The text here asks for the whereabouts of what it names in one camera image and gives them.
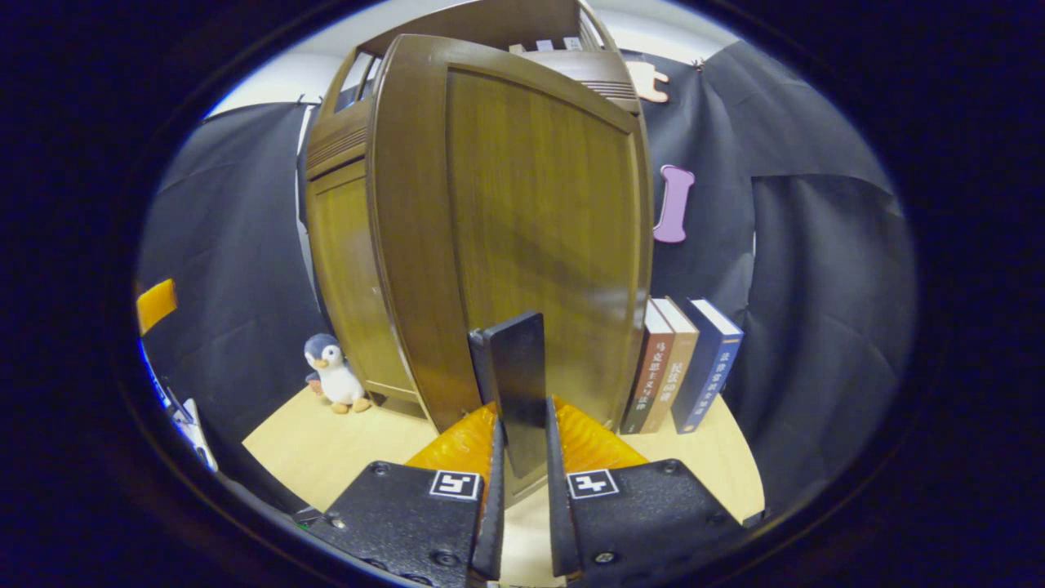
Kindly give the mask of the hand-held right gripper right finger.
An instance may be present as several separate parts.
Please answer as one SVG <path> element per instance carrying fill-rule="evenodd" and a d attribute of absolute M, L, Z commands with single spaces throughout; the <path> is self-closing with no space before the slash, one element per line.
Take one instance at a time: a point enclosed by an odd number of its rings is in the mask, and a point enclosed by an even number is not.
<path fill-rule="evenodd" d="M 570 585 L 661 585 L 738 547 L 748 530 L 679 458 L 567 469 L 565 418 L 545 399 L 549 539 Z"/>

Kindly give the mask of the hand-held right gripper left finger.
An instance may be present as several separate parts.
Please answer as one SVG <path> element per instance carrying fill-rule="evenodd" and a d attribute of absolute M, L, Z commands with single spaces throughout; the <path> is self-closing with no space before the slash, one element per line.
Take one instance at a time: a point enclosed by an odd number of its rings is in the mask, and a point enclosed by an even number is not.
<path fill-rule="evenodd" d="M 307 528 L 411 583 L 485 587 L 500 581 L 505 511 L 505 433 L 491 403 L 404 464 L 370 462 Z"/>

